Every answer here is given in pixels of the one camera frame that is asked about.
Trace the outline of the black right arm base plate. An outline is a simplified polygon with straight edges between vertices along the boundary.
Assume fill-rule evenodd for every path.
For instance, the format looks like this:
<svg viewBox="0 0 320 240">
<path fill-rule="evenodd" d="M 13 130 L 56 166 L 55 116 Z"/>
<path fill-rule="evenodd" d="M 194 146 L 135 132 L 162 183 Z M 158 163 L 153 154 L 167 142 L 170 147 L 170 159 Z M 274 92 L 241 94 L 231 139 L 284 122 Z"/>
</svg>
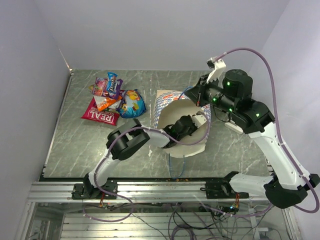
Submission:
<svg viewBox="0 0 320 240">
<path fill-rule="evenodd" d="M 249 194 L 246 192 L 235 192 L 230 184 L 223 178 L 209 178 L 205 181 L 200 191 L 205 192 L 207 199 L 248 199 Z"/>
</svg>

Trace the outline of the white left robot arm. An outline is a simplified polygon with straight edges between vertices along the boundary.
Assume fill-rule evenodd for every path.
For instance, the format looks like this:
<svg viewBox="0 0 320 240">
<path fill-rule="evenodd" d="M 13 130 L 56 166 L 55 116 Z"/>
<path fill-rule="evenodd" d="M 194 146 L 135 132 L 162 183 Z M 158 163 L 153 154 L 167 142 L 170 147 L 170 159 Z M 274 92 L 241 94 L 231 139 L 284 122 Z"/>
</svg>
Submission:
<svg viewBox="0 0 320 240">
<path fill-rule="evenodd" d="M 183 138 L 191 136 L 199 127 L 196 117 L 190 115 L 182 116 L 176 123 L 163 129 L 143 126 L 136 118 L 130 120 L 108 135 L 104 156 L 83 179 L 83 195 L 91 199 L 98 198 L 114 168 L 145 144 L 170 149 L 181 144 Z"/>
</svg>

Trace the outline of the purple FOXS candy bag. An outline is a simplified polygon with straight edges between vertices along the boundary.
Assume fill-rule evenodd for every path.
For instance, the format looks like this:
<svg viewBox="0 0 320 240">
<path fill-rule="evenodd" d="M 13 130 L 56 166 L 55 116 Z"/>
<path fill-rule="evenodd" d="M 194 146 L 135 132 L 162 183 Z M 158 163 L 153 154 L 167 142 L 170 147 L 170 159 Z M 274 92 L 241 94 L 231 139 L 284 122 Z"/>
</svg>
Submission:
<svg viewBox="0 0 320 240">
<path fill-rule="evenodd" d="M 108 92 L 107 87 L 108 78 L 97 77 L 95 83 L 90 85 L 88 89 L 94 96 L 98 97 L 108 97 L 112 99 L 117 99 L 120 95 L 121 86 L 123 84 L 122 79 L 116 79 L 116 85 L 114 92 Z"/>
</svg>

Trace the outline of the orange snack bag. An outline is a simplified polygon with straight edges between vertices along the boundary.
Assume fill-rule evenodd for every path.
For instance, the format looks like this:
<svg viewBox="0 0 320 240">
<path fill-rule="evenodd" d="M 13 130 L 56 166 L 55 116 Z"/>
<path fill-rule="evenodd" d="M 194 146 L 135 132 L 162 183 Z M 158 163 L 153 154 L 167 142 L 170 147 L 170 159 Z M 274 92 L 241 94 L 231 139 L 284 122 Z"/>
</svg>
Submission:
<svg viewBox="0 0 320 240">
<path fill-rule="evenodd" d="M 103 96 L 93 96 L 95 100 L 96 107 L 99 111 L 104 111 L 106 109 L 116 110 L 122 100 L 119 96 L 117 99 Z"/>
</svg>

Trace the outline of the blue M&M candy packet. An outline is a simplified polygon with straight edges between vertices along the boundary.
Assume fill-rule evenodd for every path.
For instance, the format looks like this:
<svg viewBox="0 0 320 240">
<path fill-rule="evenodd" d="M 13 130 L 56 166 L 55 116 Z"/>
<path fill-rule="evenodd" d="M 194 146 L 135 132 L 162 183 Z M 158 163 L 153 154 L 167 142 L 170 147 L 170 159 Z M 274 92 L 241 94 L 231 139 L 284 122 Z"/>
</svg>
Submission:
<svg viewBox="0 0 320 240">
<path fill-rule="evenodd" d="M 113 93 L 115 90 L 115 87 L 116 87 L 118 75 L 114 72 L 108 72 L 107 76 L 108 76 L 108 81 L 107 81 L 107 85 L 106 85 L 106 90 L 109 93 Z"/>
</svg>

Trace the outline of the red REAL chips bag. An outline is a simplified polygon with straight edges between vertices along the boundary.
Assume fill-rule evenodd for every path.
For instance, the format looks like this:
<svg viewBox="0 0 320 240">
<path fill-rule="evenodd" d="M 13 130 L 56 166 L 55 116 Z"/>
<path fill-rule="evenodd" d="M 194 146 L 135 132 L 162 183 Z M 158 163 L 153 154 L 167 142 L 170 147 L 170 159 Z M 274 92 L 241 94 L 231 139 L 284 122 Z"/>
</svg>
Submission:
<svg viewBox="0 0 320 240">
<path fill-rule="evenodd" d="M 102 110 L 99 111 L 94 98 L 90 101 L 82 119 L 90 120 L 98 123 L 105 123 L 108 125 L 116 126 L 120 115 L 117 112 Z"/>
</svg>

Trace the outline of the blue checkered paper bag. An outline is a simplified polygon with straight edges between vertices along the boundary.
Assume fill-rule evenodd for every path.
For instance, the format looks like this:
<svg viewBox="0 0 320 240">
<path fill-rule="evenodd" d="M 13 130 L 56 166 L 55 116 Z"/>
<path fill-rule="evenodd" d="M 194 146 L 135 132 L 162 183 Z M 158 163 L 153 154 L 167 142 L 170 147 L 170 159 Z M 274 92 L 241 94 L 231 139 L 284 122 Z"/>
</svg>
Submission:
<svg viewBox="0 0 320 240">
<path fill-rule="evenodd" d="M 182 138 L 180 140 L 182 144 L 173 142 L 174 146 L 163 150 L 168 154 L 169 174 L 173 179 L 183 176 L 186 158 L 200 154 L 205 150 L 210 132 L 208 126 L 211 124 L 211 107 L 208 104 L 203 107 L 197 107 L 181 91 L 157 91 L 153 111 L 153 127 L 155 129 L 172 128 L 182 116 L 192 116 L 197 112 L 204 113 L 207 118 L 207 124 L 198 128 L 191 136 Z"/>
</svg>

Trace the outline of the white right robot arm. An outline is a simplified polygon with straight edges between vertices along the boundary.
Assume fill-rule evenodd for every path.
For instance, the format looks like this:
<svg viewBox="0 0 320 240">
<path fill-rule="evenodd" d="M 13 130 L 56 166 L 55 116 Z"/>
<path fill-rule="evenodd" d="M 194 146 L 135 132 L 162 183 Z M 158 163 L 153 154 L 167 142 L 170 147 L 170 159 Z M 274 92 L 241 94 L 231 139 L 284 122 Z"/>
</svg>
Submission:
<svg viewBox="0 0 320 240">
<path fill-rule="evenodd" d="M 320 183 L 320 177 L 303 169 L 280 141 L 275 117 L 264 103 L 252 99 L 253 79 L 241 69 L 227 71 L 222 87 L 218 86 L 218 80 L 209 82 L 208 79 L 209 74 L 202 75 L 185 95 L 198 107 L 211 105 L 228 113 L 257 144 L 273 168 L 268 177 L 232 171 L 220 186 L 221 194 L 226 198 L 239 192 L 265 196 L 280 209 L 301 203 L 308 191 Z"/>
</svg>

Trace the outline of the purple candy snack bag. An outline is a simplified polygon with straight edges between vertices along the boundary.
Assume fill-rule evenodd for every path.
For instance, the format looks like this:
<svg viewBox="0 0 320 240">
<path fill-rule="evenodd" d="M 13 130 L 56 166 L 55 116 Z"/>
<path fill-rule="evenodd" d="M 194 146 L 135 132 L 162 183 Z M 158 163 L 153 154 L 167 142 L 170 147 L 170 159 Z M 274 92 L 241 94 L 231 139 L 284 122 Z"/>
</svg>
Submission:
<svg viewBox="0 0 320 240">
<path fill-rule="evenodd" d="M 127 92 L 126 90 L 120 90 L 118 101 L 110 105 L 108 108 L 111 110 L 117 111 L 121 107 L 122 103 L 124 102 L 126 92 Z"/>
</svg>

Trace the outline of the blue candy snack bag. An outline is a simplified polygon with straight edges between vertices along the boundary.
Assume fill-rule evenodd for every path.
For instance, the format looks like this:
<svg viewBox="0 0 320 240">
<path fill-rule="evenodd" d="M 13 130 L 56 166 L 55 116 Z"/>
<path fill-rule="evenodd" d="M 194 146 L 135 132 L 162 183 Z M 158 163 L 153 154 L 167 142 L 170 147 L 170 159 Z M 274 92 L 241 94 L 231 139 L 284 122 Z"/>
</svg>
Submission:
<svg viewBox="0 0 320 240">
<path fill-rule="evenodd" d="M 124 101 L 117 112 L 124 119 L 137 118 L 146 112 L 145 102 L 137 89 L 126 90 Z"/>
</svg>

